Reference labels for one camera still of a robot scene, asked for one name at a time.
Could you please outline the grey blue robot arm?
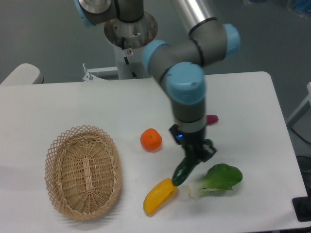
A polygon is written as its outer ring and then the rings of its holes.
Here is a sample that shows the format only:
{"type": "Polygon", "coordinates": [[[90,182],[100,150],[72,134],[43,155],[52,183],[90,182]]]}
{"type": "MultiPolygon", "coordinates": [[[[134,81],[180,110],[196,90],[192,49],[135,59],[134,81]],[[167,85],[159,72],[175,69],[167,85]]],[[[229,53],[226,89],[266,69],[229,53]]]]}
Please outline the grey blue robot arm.
{"type": "Polygon", "coordinates": [[[188,39],[170,45],[156,38],[157,21],[141,0],[77,0],[75,6],[87,26],[104,24],[120,79],[153,77],[169,97],[175,119],[170,131],[186,161],[207,161],[215,149],[205,143],[203,69],[239,52],[237,29],[221,24],[206,0],[175,0],[188,39]]]}

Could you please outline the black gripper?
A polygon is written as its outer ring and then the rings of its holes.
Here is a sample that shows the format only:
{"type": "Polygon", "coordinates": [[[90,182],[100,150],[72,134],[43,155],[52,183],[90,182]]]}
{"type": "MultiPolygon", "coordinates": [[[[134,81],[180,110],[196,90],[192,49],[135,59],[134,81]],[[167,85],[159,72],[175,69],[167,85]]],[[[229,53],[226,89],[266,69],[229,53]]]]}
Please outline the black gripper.
{"type": "Polygon", "coordinates": [[[204,142],[206,136],[205,127],[198,131],[187,133],[181,131],[178,125],[174,124],[169,128],[169,131],[176,144],[181,145],[185,150],[187,158],[194,158],[194,151],[196,152],[197,163],[205,163],[217,152],[213,142],[204,142]]]}

